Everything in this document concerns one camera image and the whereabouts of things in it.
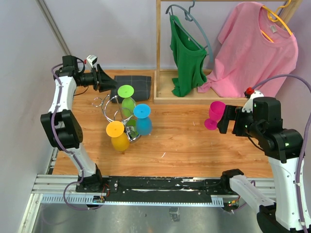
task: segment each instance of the wooden table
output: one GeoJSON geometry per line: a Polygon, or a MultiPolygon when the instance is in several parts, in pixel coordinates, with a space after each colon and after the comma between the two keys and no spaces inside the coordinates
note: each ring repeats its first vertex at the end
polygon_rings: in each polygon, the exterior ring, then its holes
{"type": "MultiPolygon", "coordinates": [[[[107,73],[111,77],[148,75],[154,79],[154,70],[108,70],[107,73]]],[[[151,107],[151,135],[142,136],[124,153],[115,151],[105,132],[108,121],[101,109],[91,104],[95,97],[104,98],[107,94],[90,87],[73,102],[73,113],[84,133],[83,144],[103,175],[219,177],[225,170],[239,168],[248,177],[272,177],[267,157],[247,138],[232,135],[233,124],[228,134],[204,127],[208,105],[155,105],[153,87],[150,99],[144,102],[151,107]]],[[[116,104],[110,104],[110,118],[116,110],[116,104]]],[[[60,152],[53,174],[75,175],[77,170],[60,152]]]]}

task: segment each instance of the magenta cup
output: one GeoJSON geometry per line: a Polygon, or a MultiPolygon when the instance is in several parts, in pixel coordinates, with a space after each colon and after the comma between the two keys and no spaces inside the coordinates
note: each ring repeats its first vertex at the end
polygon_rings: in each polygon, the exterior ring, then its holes
{"type": "Polygon", "coordinates": [[[208,130],[217,129],[217,121],[219,121],[224,114],[225,111],[225,103],[221,101],[215,101],[210,105],[208,115],[209,119],[206,119],[204,122],[205,127],[208,130]]]}

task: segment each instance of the white wall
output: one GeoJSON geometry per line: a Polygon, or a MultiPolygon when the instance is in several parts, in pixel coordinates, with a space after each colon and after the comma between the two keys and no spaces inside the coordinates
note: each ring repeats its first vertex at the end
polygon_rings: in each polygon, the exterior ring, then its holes
{"type": "MultiPolygon", "coordinates": [[[[299,56],[296,70],[297,74],[311,83],[311,2],[303,1],[298,11],[293,16],[288,26],[293,30],[299,47],[299,56]]],[[[282,118],[284,127],[296,129],[302,135],[311,112],[310,100],[311,94],[307,87],[299,80],[287,78],[284,85],[277,94],[277,99],[282,104],[282,118]]],[[[311,133],[309,133],[309,143],[307,145],[304,184],[306,189],[306,198],[308,209],[311,210],[311,133]]]]}
{"type": "MultiPolygon", "coordinates": [[[[78,57],[96,54],[104,68],[156,67],[156,0],[46,0],[48,8],[71,53],[78,57]]],[[[163,2],[161,9],[161,67],[175,67],[169,47],[171,4],[188,9],[192,2],[163,2]]],[[[263,2],[277,9],[281,2],[263,2]]],[[[238,2],[196,2],[191,14],[201,24],[214,50],[216,37],[231,9],[238,2]]],[[[183,26],[200,43],[205,44],[194,22],[184,20],[182,10],[175,8],[183,26]]]]}
{"type": "Polygon", "coordinates": [[[40,115],[55,89],[50,67],[63,53],[34,0],[2,1],[0,32],[0,231],[16,233],[52,151],[40,115]]]}

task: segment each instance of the yellow cup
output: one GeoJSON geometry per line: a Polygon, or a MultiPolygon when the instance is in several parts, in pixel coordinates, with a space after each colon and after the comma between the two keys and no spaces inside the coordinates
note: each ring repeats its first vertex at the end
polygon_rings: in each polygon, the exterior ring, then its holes
{"type": "Polygon", "coordinates": [[[130,141],[124,133],[124,125],[122,122],[110,122],[106,127],[106,133],[111,137],[111,143],[116,150],[125,151],[130,146],[130,141]]]}
{"type": "Polygon", "coordinates": [[[119,137],[112,137],[111,143],[118,151],[125,151],[130,146],[130,141],[128,140],[126,133],[122,133],[119,137]]]}

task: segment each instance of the folded cloth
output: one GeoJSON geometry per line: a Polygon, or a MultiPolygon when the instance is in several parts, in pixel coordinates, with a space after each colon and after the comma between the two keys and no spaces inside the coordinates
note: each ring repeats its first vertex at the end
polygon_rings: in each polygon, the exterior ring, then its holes
{"type": "MultiPolygon", "coordinates": [[[[148,100],[150,97],[151,90],[151,77],[143,75],[118,75],[114,78],[117,81],[117,88],[111,90],[110,96],[115,96],[118,94],[118,88],[123,85],[131,85],[134,88],[134,94],[131,96],[135,101],[148,100]]],[[[123,98],[118,96],[119,103],[122,103],[123,98]]]]}

